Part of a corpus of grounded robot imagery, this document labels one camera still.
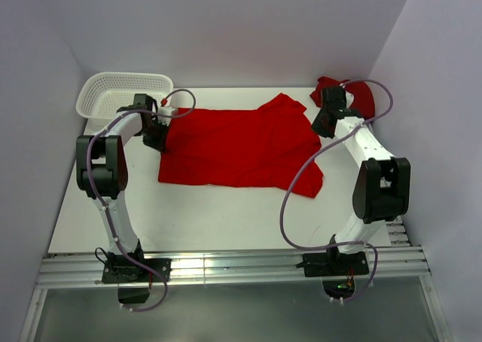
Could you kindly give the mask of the bright red t-shirt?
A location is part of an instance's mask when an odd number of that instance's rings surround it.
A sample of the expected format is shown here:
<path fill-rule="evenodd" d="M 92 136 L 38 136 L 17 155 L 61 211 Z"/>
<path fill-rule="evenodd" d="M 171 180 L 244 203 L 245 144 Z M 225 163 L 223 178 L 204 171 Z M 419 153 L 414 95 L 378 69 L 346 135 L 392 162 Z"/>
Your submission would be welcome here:
<path fill-rule="evenodd" d="M 196 109 L 170 123 L 158 180 L 178 185 L 288 189 L 314 198 L 323 173 L 309 158 L 322 146 L 305 107 L 280 93 L 255 110 Z"/>

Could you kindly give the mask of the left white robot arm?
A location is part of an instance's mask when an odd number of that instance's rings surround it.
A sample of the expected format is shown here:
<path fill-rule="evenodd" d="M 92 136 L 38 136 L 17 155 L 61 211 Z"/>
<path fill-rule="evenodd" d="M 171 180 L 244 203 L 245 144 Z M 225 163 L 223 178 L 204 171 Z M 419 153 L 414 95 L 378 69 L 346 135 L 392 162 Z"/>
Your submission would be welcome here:
<path fill-rule="evenodd" d="M 137 93 L 133 104 L 119 108 L 101 130 L 76 140 L 75 175 L 78 188 L 93 201 L 108 235 L 109 262 L 120 263 L 120 273 L 138 281 L 147 271 L 142 245 L 130 221 L 125 201 L 129 180 L 124 146 L 134 137 L 144 145 L 162 151 L 170 121 L 178 110 L 170 101 L 158 102 Z"/>

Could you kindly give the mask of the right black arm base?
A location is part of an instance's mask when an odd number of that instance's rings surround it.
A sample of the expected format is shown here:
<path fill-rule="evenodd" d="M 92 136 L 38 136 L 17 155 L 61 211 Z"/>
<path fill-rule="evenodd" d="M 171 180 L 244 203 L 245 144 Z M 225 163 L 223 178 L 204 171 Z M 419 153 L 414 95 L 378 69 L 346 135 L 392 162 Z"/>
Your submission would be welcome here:
<path fill-rule="evenodd" d="M 364 252 L 342 254 L 337 248 L 327 252 L 307 253 L 296 268 L 304 271 L 306 278 L 334 277 L 333 280 L 322 281 L 328 297 L 345 300 L 355 294 L 355 277 L 369 274 L 369 266 Z"/>

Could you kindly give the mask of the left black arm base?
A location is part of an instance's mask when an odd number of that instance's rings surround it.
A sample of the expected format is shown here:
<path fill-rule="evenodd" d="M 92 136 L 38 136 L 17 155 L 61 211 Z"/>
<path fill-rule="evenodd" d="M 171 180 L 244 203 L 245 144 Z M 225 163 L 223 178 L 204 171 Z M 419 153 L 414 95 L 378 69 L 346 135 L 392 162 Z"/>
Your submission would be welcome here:
<path fill-rule="evenodd" d="M 96 248 L 94 255 L 103 264 L 101 283 L 118 285 L 117 299 L 121 304 L 140 306 L 150 297 L 154 282 L 169 281 L 172 260 L 169 258 L 145 258 L 140 247 L 129 256 L 155 270 L 162 278 L 150 270 L 132 263 L 123 255 L 106 252 L 103 248 Z"/>

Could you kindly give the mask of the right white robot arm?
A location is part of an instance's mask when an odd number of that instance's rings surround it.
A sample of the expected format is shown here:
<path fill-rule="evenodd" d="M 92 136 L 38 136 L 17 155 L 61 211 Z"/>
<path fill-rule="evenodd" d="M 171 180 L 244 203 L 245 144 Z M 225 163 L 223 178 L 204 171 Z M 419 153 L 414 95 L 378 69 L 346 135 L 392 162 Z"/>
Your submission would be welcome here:
<path fill-rule="evenodd" d="M 340 141 L 358 167 L 352 215 L 334 235 L 332 243 L 337 249 L 325 258 L 327 268 L 335 274 L 351 266 L 351 255 L 361 252 L 385 222 L 407 212 L 410 196 L 409 160 L 382 146 L 369 128 L 370 121 L 349 107 L 350 97 L 342 86 L 322 89 L 321 109 L 312 123 L 319 136 Z"/>

